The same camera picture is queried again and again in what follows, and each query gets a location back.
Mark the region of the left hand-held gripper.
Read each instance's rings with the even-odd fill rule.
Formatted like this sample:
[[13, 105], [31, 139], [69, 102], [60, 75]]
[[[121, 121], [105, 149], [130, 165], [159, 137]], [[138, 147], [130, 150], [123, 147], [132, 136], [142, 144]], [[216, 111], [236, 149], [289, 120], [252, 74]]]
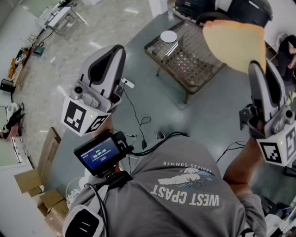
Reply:
[[83, 62], [80, 81], [65, 96], [62, 110], [62, 123], [78, 136], [99, 130], [122, 102], [122, 87], [115, 84], [125, 58], [124, 47], [117, 44], [97, 50]]

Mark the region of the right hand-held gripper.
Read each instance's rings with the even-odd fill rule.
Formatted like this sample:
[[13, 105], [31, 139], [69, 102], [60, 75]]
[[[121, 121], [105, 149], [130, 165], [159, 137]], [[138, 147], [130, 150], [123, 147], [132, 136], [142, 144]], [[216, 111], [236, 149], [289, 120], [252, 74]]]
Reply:
[[[253, 105], [248, 104], [239, 111], [240, 129], [248, 126], [266, 163], [291, 167], [296, 159], [296, 115], [290, 106], [283, 106], [286, 97], [284, 81], [268, 58], [266, 74], [257, 61], [251, 61], [248, 76]], [[282, 108], [272, 118], [273, 105]], [[267, 122], [264, 132], [256, 128], [259, 118]]]

